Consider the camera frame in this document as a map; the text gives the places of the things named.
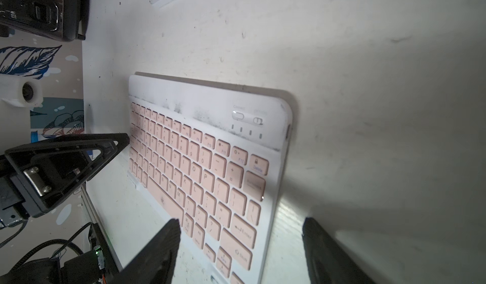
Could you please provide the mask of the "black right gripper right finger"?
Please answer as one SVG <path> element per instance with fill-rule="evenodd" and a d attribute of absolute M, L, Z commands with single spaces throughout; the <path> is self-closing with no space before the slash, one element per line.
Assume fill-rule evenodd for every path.
<path fill-rule="evenodd" d="M 373 283 L 314 218 L 302 226 L 310 283 Z"/>

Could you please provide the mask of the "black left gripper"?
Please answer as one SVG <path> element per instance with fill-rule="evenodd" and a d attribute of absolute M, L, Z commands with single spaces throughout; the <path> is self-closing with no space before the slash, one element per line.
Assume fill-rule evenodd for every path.
<path fill-rule="evenodd" d="M 80 134 L 6 150 L 1 155 L 1 229 L 57 208 L 129 143 L 126 133 Z"/>

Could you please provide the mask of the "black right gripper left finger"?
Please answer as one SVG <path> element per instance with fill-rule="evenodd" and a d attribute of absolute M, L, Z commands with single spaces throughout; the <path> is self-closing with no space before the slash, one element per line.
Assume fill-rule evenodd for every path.
<path fill-rule="evenodd" d="M 180 246 L 178 219 L 171 219 L 112 283 L 171 284 Z"/>

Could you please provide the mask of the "pink keyboard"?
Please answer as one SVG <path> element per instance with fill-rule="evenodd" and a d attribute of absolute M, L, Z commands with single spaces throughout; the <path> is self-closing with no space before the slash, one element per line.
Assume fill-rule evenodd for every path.
<path fill-rule="evenodd" d="M 131 180 L 213 283 L 259 283 L 292 129 L 278 97 L 129 78 Z"/>

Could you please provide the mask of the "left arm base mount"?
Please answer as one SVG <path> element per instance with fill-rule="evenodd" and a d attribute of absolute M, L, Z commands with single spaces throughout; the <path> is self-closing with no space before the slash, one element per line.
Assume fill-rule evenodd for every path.
<path fill-rule="evenodd" d="M 88 229 L 90 249 L 73 241 Z M 87 223 L 70 239 L 43 242 L 1 276 L 1 283 L 113 283 L 120 269 L 97 223 Z"/>

